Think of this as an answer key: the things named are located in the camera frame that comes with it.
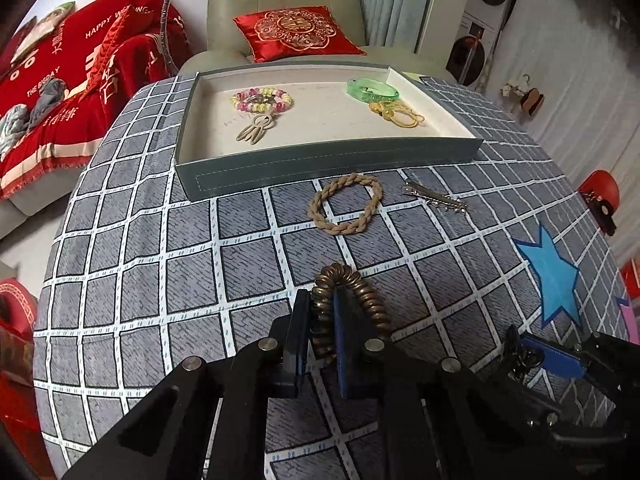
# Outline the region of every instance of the metal hair clip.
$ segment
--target metal hair clip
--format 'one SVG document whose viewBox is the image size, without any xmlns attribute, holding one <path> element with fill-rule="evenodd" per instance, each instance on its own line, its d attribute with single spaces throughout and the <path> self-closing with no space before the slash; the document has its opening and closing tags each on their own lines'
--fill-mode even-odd
<svg viewBox="0 0 640 480">
<path fill-rule="evenodd" d="M 444 209 L 453 209 L 454 213 L 459 213 L 467 210 L 467 204 L 460 202 L 459 200 L 453 200 L 446 195 L 436 193 L 431 189 L 428 189 L 420 184 L 416 184 L 411 180 L 405 180 L 404 186 L 402 186 L 402 194 L 417 196 L 426 201 L 427 204 L 433 204 L 436 207 L 443 207 Z"/>
</svg>

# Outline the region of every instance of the blue star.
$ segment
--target blue star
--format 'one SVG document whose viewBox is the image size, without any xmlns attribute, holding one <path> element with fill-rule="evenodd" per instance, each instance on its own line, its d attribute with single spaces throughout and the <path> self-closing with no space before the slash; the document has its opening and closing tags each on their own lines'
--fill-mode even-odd
<svg viewBox="0 0 640 480">
<path fill-rule="evenodd" d="M 575 304 L 574 287 L 578 267 L 561 258 L 549 232 L 540 224 L 540 244 L 514 240 L 522 256 L 540 279 L 542 296 L 542 328 L 564 310 L 580 328 L 582 322 Z"/>
</svg>

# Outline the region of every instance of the gray box rim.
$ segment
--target gray box rim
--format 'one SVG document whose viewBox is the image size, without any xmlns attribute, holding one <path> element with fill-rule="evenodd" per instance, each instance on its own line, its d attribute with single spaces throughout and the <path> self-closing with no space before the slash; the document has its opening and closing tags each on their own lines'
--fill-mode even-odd
<svg viewBox="0 0 640 480">
<path fill-rule="evenodd" d="M 358 68 L 377 68 L 389 70 L 389 66 L 359 63 L 351 61 L 320 61 L 300 63 L 281 60 L 260 63 L 256 68 L 271 66 L 308 68 L 310 66 L 352 66 Z M 251 69 L 251 66 L 238 66 L 210 72 L 198 72 L 195 76 L 187 100 L 184 114 L 178 130 L 174 151 L 174 165 L 178 178 L 187 198 L 192 202 L 224 196 L 238 192 L 274 186 L 289 182 L 322 178 L 347 173 L 365 173 L 367 171 L 389 170 L 411 166 L 429 166 L 432 164 L 453 164 L 470 162 L 482 144 L 482 138 L 463 118 L 453 114 L 450 107 L 436 100 L 425 91 L 423 86 L 400 73 L 403 78 L 419 88 L 421 92 L 435 100 L 438 105 L 452 115 L 471 134 L 468 138 L 458 137 L 395 137 L 367 139 L 367 151 L 362 147 L 361 139 L 334 140 L 311 144 L 296 144 L 279 148 L 269 148 L 247 153 L 222 155 L 215 158 L 203 158 L 189 162 L 178 162 L 184 139 L 187 118 L 193 101 L 194 90 L 200 80 L 206 76 L 228 73 L 233 75 Z M 253 168 L 252 177 L 246 179 L 247 169 Z"/>
</svg>

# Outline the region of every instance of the gray checkered fabric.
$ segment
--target gray checkered fabric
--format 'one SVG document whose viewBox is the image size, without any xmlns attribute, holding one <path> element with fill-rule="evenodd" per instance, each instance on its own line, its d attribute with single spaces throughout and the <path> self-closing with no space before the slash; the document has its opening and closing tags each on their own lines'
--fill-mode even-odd
<svg viewBox="0 0 640 480">
<path fill-rule="evenodd" d="M 478 94 L 425 80 L 425 92 L 486 139 L 477 160 L 374 173 L 385 195 L 368 229 L 330 237 L 305 215 L 329 179 L 186 199 L 172 155 L 192 84 L 179 77 L 135 95 L 82 173 L 53 243 L 33 371 L 58 476 L 183 358 L 235 355 L 334 261 L 376 286 L 402 350 L 456 356 L 481 377 L 510 324 L 567 345 L 592 330 L 628 337 L 614 300 L 623 283 L 584 203 L 548 155 Z M 468 214 L 403 196 L 407 177 L 466 201 Z M 342 190 L 325 213 L 356 218 L 370 193 Z M 582 330 L 566 314 L 540 328 L 540 286 L 513 243 L 538 242 L 539 223 L 580 269 Z M 580 424 L 602 424 L 612 408 L 588 384 L 543 370 L 527 384 Z M 264 474 L 377 479 L 381 446 L 373 403 L 343 401 L 335 370 L 311 357 L 302 396 L 270 402 Z"/>
</svg>

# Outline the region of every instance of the beige armchair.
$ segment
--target beige armchair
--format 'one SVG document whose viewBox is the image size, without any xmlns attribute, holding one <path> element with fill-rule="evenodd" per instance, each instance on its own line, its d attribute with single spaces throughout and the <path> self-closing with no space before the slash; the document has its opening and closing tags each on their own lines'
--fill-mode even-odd
<svg viewBox="0 0 640 480">
<path fill-rule="evenodd" d="M 297 56 L 289 60 L 356 60 L 389 65 L 396 70 L 431 75 L 452 80 L 443 66 L 428 56 L 402 48 L 367 46 L 360 0 L 209 0 L 207 13 L 207 51 L 188 60 L 180 74 L 193 74 L 253 62 L 251 47 L 233 22 L 236 16 L 271 9 L 303 6 L 327 6 L 334 20 L 349 40 L 364 50 L 366 56 Z"/>
</svg>

